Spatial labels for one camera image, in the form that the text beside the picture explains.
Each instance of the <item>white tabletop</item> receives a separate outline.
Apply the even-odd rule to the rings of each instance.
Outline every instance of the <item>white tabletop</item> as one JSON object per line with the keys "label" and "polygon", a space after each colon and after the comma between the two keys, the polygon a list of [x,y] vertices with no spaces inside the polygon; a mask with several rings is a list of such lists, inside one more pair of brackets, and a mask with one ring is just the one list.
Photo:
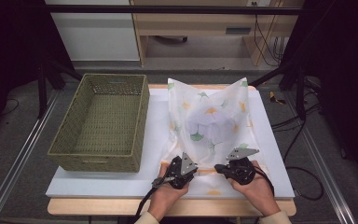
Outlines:
{"label": "white tabletop", "polygon": [[[218,90],[205,91],[210,94]],[[255,137],[261,152],[250,159],[263,161],[261,166],[268,172],[268,176],[275,188],[276,198],[294,198],[295,195],[289,177],[284,168],[280,151],[258,91],[249,91],[249,109],[255,128]],[[51,180],[46,195],[54,198],[143,198],[150,190],[151,182],[158,174],[162,152],[169,136],[168,123],[167,89],[150,89],[140,172],[68,172],[59,167]],[[167,132],[153,132],[156,129],[166,129]],[[212,178],[218,189],[205,186],[205,178]],[[211,174],[196,175],[191,181],[188,194],[184,197],[230,199],[240,196],[243,197],[232,189],[222,175]]]}

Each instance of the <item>gray floor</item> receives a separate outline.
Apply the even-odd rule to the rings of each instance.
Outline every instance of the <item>gray floor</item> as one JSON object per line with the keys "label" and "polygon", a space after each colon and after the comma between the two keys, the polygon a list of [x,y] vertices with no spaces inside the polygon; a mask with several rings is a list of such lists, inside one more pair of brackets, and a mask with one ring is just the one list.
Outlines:
{"label": "gray floor", "polygon": [[[206,38],[190,37],[187,43],[178,40],[152,38],[147,54],[146,65],[126,63],[79,63],[78,71],[84,72],[122,72],[148,74],[151,83],[164,83],[167,77],[176,78],[186,83],[233,83],[241,77],[255,80],[263,76],[273,67],[264,63],[258,67],[250,64],[249,55],[240,38]],[[76,223],[87,223],[87,217],[55,217],[47,212],[48,197],[45,195],[49,181],[54,175],[57,165],[47,158],[48,147],[58,130],[63,115],[76,89],[77,81],[64,75],[67,85],[59,91],[55,109],[51,112],[46,126],[38,135],[33,151],[24,164],[22,172],[14,187],[8,194],[6,203],[0,208],[0,223],[52,223],[54,221],[72,220]],[[280,92],[276,86],[279,78],[274,78],[258,89],[271,124],[293,117],[291,107],[272,103],[270,91],[274,91],[278,99],[291,100],[293,94]],[[52,95],[57,93],[49,89]],[[0,118],[0,186],[4,182],[10,167],[16,160],[23,144],[37,122],[38,113],[37,85],[31,82],[13,90],[8,98],[19,101],[19,106]],[[316,97],[308,95],[306,107],[317,103]],[[15,102],[7,102],[7,111],[15,107]],[[295,123],[285,128],[296,126]],[[326,161],[329,170],[337,182],[345,203],[358,223],[358,166],[355,161],[343,160],[335,136],[331,133],[325,117],[313,112],[307,116],[307,129]],[[275,137],[282,154],[289,147],[298,132],[298,128],[290,131],[276,132]],[[308,145],[301,135],[290,152],[286,165],[299,166],[318,175],[317,166],[309,153]],[[293,187],[302,194],[316,197],[319,192],[318,182],[298,170],[289,170]],[[295,197],[297,213],[291,217],[293,223],[354,223],[342,222],[337,215],[336,207],[331,199],[334,195],[324,194],[318,201],[310,201],[303,197]],[[116,217],[95,217],[93,223],[115,223]],[[245,219],[243,223],[253,223]]]}

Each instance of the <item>white table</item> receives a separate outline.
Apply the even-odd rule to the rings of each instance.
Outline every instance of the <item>white table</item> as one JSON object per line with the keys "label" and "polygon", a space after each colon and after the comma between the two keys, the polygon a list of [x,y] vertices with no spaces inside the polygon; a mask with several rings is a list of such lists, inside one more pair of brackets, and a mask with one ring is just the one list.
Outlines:
{"label": "white table", "polygon": [[[224,86],[199,86],[210,93]],[[141,170],[137,174],[102,172],[67,172],[61,167],[52,178],[46,194],[51,198],[48,211],[53,215],[133,215],[140,200],[151,188],[151,182],[158,173],[161,150],[168,138],[168,94],[161,86],[150,85],[150,101],[145,128],[144,152]],[[282,157],[270,128],[269,120],[258,91],[249,91],[250,113],[255,127],[255,136],[268,175],[275,187],[278,205],[289,216],[296,212],[294,193],[284,168]],[[153,132],[157,126],[166,128],[167,135]],[[216,181],[227,183],[221,175]],[[189,193],[175,205],[167,216],[258,216],[243,196],[227,183],[219,194],[205,194],[200,177],[196,176]],[[200,209],[192,206],[208,206]]]}

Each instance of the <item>white translucent bag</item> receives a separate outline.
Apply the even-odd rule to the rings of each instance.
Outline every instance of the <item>white translucent bag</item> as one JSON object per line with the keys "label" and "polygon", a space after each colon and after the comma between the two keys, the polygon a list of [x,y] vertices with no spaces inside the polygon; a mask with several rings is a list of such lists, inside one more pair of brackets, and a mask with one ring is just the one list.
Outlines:
{"label": "white translucent bag", "polygon": [[162,162],[186,152],[201,171],[226,164],[234,147],[259,148],[249,114],[248,83],[243,78],[211,93],[168,80],[170,139]]}

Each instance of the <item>wicker basket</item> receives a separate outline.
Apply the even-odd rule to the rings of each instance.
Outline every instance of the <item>wicker basket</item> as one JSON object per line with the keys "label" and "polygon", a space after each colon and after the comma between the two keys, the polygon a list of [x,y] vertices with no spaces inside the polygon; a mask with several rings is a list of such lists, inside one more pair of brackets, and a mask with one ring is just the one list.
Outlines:
{"label": "wicker basket", "polygon": [[146,76],[86,74],[48,156],[68,171],[138,172],[149,96]]}

